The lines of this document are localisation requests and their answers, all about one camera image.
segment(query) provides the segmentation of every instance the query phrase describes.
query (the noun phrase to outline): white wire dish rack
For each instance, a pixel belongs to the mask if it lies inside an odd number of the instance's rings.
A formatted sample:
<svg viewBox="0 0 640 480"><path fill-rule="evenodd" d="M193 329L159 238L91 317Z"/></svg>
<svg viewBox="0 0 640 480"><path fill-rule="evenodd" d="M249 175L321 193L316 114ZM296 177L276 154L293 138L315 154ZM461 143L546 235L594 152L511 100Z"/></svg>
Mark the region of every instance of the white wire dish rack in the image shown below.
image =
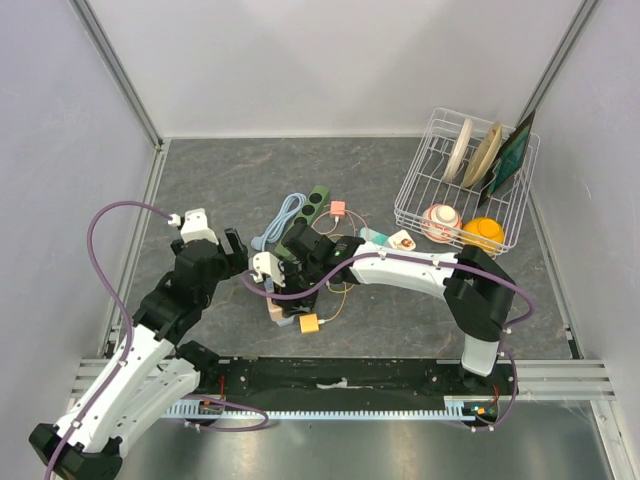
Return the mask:
<svg viewBox="0 0 640 480"><path fill-rule="evenodd" d="M446 183L441 181L441 178L466 118L473 120L471 139L453 182ZM477 239L478 243L486 245L487 250L495 255L503 254L516 246L527 208L527 196L538 156L540 137L531 133L522 168L478 208L478 199L484 187L483 180L479 180L471 188L462 188L460 183L469 160L492 124L493 122L488 120L444 108L434 110L409 173L396 198L394 204L396 224L424 234L422 214L431 205L440 203L455 208L462 217L463 226L476 217L489 217L502 225L504 230L504 243L499 244L467 232L464 233L464 237L461 237L462 230L440 224L451 232L450 245L462 248L465 245L462 238ZM503 125L503 141L513 131L513 127Z"/></svg>

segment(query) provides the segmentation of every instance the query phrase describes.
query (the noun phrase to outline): cream plate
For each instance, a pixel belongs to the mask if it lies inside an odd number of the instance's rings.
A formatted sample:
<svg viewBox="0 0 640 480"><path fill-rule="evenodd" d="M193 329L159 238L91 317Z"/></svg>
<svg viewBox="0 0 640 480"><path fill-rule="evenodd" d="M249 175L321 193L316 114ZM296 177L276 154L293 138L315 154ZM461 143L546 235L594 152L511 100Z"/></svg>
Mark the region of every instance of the cream plate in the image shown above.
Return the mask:
<svg viewBox="0 0 640 480"><path fill-rule="evenodd" d="M502 124L496 122L491 125L487 136L476 149L476 153L471 157L469 166L462 179L462 187L470 188L478 180L484 177L487 170L496 158L500 144L502 143Z"/></svg>
<svg viewBox="0 0 640 480"><path fill-rule="evenodd" d="M467 151L467 145L469 144L472 131L473 121L470 118L465 118L462 124L462 130L460 130L460 135L453 146L449 162L447 162L447 168L445 168L444 174L442 175L443 182L451 183L456 177L460 163L462 163L462 159L464 158L464 153Z"/></svg>

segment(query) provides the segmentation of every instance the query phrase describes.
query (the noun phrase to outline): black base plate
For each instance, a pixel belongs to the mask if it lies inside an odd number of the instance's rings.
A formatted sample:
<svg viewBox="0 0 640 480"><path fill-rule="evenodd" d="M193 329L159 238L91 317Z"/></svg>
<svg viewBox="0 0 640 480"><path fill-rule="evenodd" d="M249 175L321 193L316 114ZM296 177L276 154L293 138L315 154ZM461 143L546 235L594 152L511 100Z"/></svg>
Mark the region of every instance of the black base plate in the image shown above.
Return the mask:
<svg viewBox="0 0 640 480"><path fill-rule="evenodd" d="M444 396L501 395L513 392L508 364L478 377L459 361L380 358L221 357L227 400L271 411L440 410ZM319 388L346 380L349 388ZM215 393L220 385L201 385Z"/></svg>

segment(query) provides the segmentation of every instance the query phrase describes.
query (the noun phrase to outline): yellow connector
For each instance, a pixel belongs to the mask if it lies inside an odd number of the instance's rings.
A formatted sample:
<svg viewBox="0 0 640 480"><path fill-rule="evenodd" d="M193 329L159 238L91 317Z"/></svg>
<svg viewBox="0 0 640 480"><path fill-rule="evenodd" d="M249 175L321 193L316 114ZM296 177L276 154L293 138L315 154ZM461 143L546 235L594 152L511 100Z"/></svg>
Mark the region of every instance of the yellow connector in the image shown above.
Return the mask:
<svg viewBox="0 0 640 480"><path fill-rule="evenodd" d="M314 333L320 331L318 316L315 313L300 315L300 331L302 333Z"/></svg>

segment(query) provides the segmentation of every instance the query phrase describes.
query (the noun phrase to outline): gray table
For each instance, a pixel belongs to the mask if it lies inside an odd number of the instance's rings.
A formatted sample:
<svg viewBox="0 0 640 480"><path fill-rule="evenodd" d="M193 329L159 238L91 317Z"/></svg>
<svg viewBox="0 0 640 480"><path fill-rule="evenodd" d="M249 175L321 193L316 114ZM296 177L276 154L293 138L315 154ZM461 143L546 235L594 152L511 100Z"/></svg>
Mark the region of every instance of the gray table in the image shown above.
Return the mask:
<svg viewBox="0 0 640 480"><path fill-rule="evenodd" d="M393 202L418 147L417 138L237 139L173 141L155 204L168 212L205 207L218 232L236 227L245 244L261 234L291 192L313 185L331 188L369 225L398 230ZM349 233L345 222L340 232ZM169 249L177 232L152 218L140 253L129 308L172 268ZM441 245L414 235L421 251ZM529 214L515 249L498 263L537 300L536 316L509 339L516 358L570 358L564 328ZM321 317L335 312L340 295L322 292ZM517 300L512 314L526 305ZM185 340L195 339L221 355L389 356L459 358L463 334L443 302L390 287L363 286L349 293L343 313L315 334L296 325L279 328L265 301L238 278L218 286L211 307Z"/></svg>

